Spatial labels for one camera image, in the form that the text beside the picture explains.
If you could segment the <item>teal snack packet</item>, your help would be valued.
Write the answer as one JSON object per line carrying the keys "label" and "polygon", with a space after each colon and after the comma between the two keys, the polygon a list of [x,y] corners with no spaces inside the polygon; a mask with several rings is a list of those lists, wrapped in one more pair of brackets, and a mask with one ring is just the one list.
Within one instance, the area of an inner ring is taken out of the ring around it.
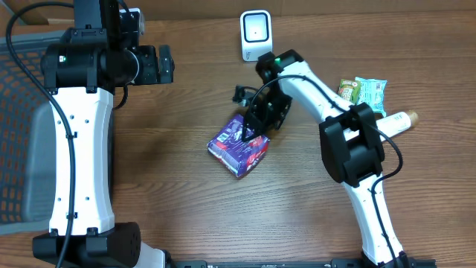
{"label": "teal snack packet", "polygon": [[366,103],[374,113],[386,117],[384,101],[387,81],[362,77],[355,77],[355,80],[361,84],[357,104]]}

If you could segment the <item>green yellow snack packet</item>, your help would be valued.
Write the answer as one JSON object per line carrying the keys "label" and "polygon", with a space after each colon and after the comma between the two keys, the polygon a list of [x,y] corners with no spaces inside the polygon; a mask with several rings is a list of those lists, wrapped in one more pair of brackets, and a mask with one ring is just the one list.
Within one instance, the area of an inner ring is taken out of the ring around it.
{"label": "green yellow snack packet", "polygon": [[351,102],[357,104],[361,91],[361,82],[357,80],[341,79],[340,86],[338,88],[338,95]]}

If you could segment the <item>purple pad package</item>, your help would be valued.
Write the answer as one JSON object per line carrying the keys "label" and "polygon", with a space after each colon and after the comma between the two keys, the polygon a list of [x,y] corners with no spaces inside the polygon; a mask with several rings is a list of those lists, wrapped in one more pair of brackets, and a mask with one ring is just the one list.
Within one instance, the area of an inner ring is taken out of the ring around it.
{"label": "purple pad package", "polygon": [[236,114],[209,142],[208,152],[237,178],[251,172],[264,158],[270,139],[261,135],[242,141],[244,118]]}

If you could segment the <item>white tube gold cap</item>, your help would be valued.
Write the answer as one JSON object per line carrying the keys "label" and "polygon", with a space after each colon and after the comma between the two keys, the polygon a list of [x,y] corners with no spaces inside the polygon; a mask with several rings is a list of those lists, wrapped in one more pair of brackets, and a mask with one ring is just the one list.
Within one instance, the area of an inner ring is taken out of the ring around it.
{"label": "white tube gold cap", "polygon": [[412,127],[415,127],[419,122],[418,114],[409,110],[407,112],[398,112],[389,115],[385,118],[379,119],[376,125],[389,138],[394,137]]}

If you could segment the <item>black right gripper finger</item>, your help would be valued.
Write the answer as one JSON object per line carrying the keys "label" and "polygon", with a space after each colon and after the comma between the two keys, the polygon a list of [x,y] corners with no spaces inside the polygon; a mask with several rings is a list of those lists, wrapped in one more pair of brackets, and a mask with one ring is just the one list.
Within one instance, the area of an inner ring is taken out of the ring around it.
{"label": "black right gripper finger", "polygon": [[254,129],[254,137],[264,135],[268,132],[271,127],[271,123],[267,121],[261,121],[259,119],[255,120],[252,123],[252,128]]}
{"label": "black right gripper finger", "polygon": [[255,129],[256,117],[253,112],[247,111],[243,117],[241,141],[251,141],[256,138]]}

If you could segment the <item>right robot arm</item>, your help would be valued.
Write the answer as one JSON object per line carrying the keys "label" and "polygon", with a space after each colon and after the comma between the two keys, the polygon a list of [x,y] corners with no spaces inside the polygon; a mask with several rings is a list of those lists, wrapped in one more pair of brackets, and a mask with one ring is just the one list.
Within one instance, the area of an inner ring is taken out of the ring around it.
{"label": "right robot arm", "polygon": [[263,85],[242,102],[247,107],[243,141],[270,129],[280,129],[292,101],[304,106],[318,123],[321,158],[327,173],[344,186],[362,236],[366,267],[409,267],[411,262],[395,235],[387,210],[383,182],[383,141],[387,131],[378,127],[373,110],[338,96],[294,50],[278,56],[260,56],[256,72]]}

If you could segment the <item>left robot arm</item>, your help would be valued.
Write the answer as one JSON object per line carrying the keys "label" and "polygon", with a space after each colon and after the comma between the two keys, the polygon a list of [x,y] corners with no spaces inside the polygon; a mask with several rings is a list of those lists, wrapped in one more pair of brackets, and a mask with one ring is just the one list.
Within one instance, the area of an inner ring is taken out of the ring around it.
{"label": "left robot arm", "polygon": [[75,1],[74,27],[41,60],[55,119],[56,187],[35,258],[57,267],[173,265],[148,246],[137,223],[112,210],[112,117],[116,88],[172,83],[170,48],[139,45],[144,20],[123,1]]}

